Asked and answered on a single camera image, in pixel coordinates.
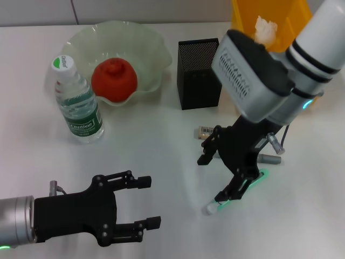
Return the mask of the grey marker pen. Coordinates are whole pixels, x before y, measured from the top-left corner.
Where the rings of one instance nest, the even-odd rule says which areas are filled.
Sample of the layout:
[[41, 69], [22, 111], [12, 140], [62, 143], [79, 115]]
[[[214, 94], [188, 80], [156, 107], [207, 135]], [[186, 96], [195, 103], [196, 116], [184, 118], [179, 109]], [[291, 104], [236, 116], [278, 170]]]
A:
[[258, 154], [257, 163], [278, 165], [282, 161], [281, 157], [267, 154]]

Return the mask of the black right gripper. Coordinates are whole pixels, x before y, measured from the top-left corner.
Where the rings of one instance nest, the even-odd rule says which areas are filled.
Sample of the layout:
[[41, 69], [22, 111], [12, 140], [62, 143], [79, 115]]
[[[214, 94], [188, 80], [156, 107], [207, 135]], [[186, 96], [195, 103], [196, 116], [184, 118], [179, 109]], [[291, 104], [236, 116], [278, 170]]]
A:
[[218, 152], [224, 165], [235, 174], [230, 183], [215, 196], [216, 202], [240, 200], [249, 186], [259, 179], [257, 156], [268, 143], [267, 134], [275, 133], [275, 123], [253, 123], [240, 116], [232, 126], [215, 126], [201, 143], [203, 154], [197, 160], [208, 165]]

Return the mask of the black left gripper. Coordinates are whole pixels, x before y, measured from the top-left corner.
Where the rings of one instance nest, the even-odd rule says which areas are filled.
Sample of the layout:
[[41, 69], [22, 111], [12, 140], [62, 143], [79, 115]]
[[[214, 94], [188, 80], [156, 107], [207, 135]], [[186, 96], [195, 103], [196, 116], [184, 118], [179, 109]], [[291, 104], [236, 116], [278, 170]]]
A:
[[33, 228], [37, 242], [53, 237], [89, 233], [99, 246], [112, 243], [142, 242], [144, 230], [159, 229], [161, 217], [117, 224], [113, 191], [151, 187], [151, 177], [137, 179], [127, 170], [111, 175], [96, 175], [83, 192], [41, 197], [34, 200]]

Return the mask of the beige eraser with barcode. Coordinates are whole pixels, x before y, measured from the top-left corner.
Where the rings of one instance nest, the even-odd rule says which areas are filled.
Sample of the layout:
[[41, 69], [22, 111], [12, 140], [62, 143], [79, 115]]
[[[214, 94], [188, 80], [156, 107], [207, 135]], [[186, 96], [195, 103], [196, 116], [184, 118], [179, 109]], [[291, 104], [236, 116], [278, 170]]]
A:
[[199, 140], [205, 140], [213, 132], [213, 127], [199, 126], [194, 129], [194, 138]]

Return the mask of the yellow plastic bin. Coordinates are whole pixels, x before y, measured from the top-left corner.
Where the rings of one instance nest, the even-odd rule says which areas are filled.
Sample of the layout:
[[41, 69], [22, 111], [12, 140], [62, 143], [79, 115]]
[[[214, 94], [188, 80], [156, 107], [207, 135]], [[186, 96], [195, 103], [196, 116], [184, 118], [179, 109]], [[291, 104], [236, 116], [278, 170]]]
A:
[[257, 18], [277, 24], [271, 52], [284, 52], [312, 18], [307, 0], [232, 0], [232, 28], [254, 38]]

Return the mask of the black mesh pen holder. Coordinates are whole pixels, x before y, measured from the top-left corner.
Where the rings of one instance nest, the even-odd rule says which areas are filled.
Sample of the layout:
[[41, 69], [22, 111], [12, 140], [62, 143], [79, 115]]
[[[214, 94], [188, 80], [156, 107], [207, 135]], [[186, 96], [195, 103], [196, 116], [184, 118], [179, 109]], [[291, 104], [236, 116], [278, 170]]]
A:
[[211, 65], [218, 38], [178, 43], [177, 89], [182, 110], [217, 107], [222, 85]]

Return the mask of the wavy green glass fruit plate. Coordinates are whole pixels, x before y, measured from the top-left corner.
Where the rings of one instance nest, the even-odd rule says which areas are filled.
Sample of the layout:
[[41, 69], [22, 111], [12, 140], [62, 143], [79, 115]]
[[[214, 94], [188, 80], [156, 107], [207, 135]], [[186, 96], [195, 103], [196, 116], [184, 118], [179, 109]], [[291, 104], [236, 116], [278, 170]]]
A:
[[136, 90], [121, 102], [97, 98], [115, 107], [156, 91], [161, 86], [164, 71], [172, 63], [164, 38], [157, 31], [125, 21], [90, 25], [70, 38], [61, 53], [73, 58], [78, 72], [87, 80], [91, 80], [96, 66], [105, 60], [121, 58], [129, 62], [137, 76]]

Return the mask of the green utility knife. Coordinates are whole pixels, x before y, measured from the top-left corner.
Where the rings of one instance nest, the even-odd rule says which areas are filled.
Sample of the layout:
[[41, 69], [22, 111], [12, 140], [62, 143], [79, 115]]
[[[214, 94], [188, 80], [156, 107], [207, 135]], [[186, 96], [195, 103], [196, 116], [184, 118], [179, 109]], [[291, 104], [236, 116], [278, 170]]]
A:
[[[255, 181], [253, 181], [249, 186], [246, 192], [249, 192], [252, 190], [255, 186], [259, 185], [262, 181], [264, 181], [268, 176], [269, 176], [269, 171], [266, 168], [260, 169], [259, 170], [259, 177]], [[226, 200], [226, 201], [221, 201], [217, 202], [215, 200], [212, 200], [209, 202], [204, 208], [203, 208], [203, 213], [205, 215], [213, 215], [219, 211], [221, 211], [224, 207], [229, 205], [232, 202], [232, 200]]]

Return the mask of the white paper ball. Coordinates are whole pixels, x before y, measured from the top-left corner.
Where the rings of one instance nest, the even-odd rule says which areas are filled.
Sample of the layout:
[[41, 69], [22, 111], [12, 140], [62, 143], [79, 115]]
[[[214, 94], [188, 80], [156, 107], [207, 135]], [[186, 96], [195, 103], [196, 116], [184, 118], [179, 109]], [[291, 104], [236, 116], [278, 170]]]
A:
[[254, 40], [269, 48], [276, 40], [278, 25], [275, 22], [267, 21], [258, 16], [255, 24]]

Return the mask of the clear water bottle green label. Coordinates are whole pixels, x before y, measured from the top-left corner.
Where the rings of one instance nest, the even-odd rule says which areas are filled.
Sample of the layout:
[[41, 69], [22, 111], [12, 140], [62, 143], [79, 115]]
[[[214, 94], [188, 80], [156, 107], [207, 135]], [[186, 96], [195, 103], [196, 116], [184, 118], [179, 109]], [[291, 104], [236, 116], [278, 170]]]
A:
[[56, 77], [54, 95], [68, 129], [82, 143], [100, 139], [104, 133], [103, 119], [95, 93], [77, 70], [72, 57], [60, 55], [51, 63]]

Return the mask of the red-orange fruit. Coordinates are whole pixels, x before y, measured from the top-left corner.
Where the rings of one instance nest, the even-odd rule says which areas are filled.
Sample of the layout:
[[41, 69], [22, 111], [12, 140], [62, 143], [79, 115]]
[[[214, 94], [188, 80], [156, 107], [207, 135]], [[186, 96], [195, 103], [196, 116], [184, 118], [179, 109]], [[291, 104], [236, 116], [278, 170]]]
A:
[[91, 87], [99, 97], [120, 103], [133, 94], [138, 79], [131, 64], [122, 58], [110, 58], [100, 63], [91, 76]]

